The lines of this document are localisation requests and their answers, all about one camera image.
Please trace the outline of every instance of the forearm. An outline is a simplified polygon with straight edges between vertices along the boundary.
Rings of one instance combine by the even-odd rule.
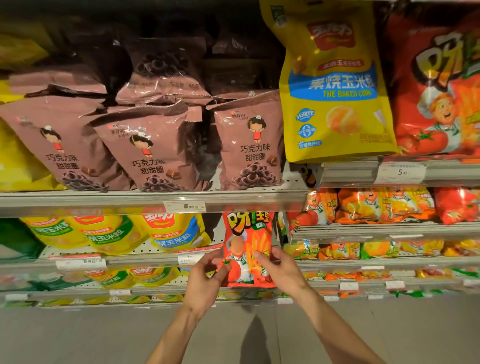
[[[384,363],[317,292],[306,289],[298,302],[334,364]]]
[[[146,364],[180,364],[198,321],[190,309],[182,306]]]

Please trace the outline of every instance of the left hand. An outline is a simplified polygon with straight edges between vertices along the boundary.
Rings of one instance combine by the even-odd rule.
[[[221,252],[222,249],[218,249],[205,254],[190,271],[183,306],[190,309],[198,321],[215,303],[220,286],[231,270],[230,264],[225,264],[213,277],[207,277],[206,266]]]

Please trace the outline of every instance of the hand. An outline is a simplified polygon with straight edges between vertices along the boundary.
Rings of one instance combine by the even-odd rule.
[[[300,301],[305,292],[313,291],[293,257],[282,249],[276,246],[272,247],[272,255],[280,260],[280,265],[273,264],[261,252],[253,252],[253,255],[265,267],[276,286],[295,301]]]
[[[218,249],[205,254],[190,271],[183,307],[190,309],[197,321],[200,321],[215,303],[220,286],[231,270],[230,264],[225,264],[213,277],[206,276],[206,266],[211,265],[212,260],[221,252],[222,249]]]

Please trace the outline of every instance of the chef hat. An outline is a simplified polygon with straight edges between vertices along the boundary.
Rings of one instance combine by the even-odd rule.
[[[238,235],[232,235],[230,236],[230,239],[227,241],[227,249],[230,250],[232,246],[232,239]],[[243,241],[247,241],[247,232],[244,230],[243,233],[241,234],[241,237],[243,238]]]
[[[437,97],[442,94],[449,94],[451,97],[455,97],[455,93],[450,85],[448,85],[447,92],[440,91],[436,87],[427,87],[421,94],[420,101],[417,105],[420,114],[427,119],[433,119],[433,115],[430,113],[430,106],[432,106]]]

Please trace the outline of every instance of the brown snack bag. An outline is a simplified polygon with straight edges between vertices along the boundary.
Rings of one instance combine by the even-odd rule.
[[[278,90],[225,104],[215,110],[222,141],[222,190],[281,184],[283,114]]]
[[[184,102],[111,108],[108,112],[92,125],[141,191],[201,191],[209,187],[192,161],[186,122],[189,110]]]
[[[204,38],[141,38],[128,41],[126,48],[133,73],[117,94],[119,104],[145,105],[162,96],[198,105],[212,100],[200,82]]]
[[[10,91],[17,95],[40,92],[52,86],[71,94],[106,94],[107,88],[85,64],[32,67],[10,75]]]
[[[2,105],[0,117],[68,188],[127,191],[132,181],[89,124],[97,116],[83,116],[101,107],[88,98],[44,96]]]

